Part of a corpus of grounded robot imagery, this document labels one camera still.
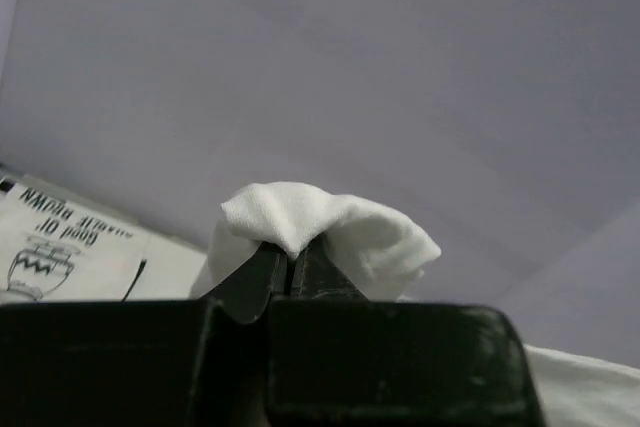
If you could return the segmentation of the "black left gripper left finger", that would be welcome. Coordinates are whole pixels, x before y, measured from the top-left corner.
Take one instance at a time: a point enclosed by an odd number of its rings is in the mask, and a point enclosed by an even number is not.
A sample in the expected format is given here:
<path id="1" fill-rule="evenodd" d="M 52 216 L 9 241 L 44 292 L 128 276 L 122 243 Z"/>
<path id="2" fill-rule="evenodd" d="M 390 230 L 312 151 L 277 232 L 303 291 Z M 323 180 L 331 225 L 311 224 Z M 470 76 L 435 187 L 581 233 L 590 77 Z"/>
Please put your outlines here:
<path id="1" fill-rule="evenodd" d="M 193 300 L 5 303 L 5 426 L 264 426 L 262 316 L 284 285 L 264 244 Z"/>

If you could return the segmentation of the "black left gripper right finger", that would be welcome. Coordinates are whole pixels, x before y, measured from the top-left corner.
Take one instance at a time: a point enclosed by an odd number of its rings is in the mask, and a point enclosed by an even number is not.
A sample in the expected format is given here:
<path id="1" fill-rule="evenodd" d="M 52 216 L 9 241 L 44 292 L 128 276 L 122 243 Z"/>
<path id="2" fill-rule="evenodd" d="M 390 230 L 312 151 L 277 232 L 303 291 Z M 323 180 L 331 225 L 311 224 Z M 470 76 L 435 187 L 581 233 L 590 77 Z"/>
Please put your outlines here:
<path id="1" fill-rule="evenodd" d="M 324 239 L 267 313 L 274 426 L 542 426 L 524 347 L 488 306 L 367 299 Z"/>

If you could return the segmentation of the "white cartoon print t-shirt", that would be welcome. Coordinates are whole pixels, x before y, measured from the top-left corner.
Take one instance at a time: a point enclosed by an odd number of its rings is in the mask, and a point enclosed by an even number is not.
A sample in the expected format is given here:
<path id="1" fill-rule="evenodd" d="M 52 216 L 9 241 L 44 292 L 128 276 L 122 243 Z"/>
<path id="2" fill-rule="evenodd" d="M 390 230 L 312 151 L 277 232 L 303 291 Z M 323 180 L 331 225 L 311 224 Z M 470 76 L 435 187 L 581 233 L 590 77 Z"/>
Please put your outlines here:
<path id="1" fill-rule="evenodd" d="M 222 203 L 190 293 L 212 290 L 264 243 L 297 261 L 313 241 L 372 300 L 401 298 L 441 255 L 422 227 L 391 207 L 304 183 L 253 183 Z M 531 345 L 525 352 L 549 425 L 638 425 L 638 369 Z"/>

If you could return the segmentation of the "folded white Charlie Brown t-shirt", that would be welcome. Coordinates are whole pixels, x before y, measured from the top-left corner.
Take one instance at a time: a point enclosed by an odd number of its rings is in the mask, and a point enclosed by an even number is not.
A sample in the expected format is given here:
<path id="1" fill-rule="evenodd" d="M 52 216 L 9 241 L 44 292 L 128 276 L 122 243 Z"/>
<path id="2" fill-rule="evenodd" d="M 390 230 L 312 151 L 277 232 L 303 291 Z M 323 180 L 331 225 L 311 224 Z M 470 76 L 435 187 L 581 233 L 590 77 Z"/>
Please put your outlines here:
<path id="1" fill-rule="evenodd" d="M 1 178 L 4 304 L 185 299 L 205 261 L 183 242 Z"/>

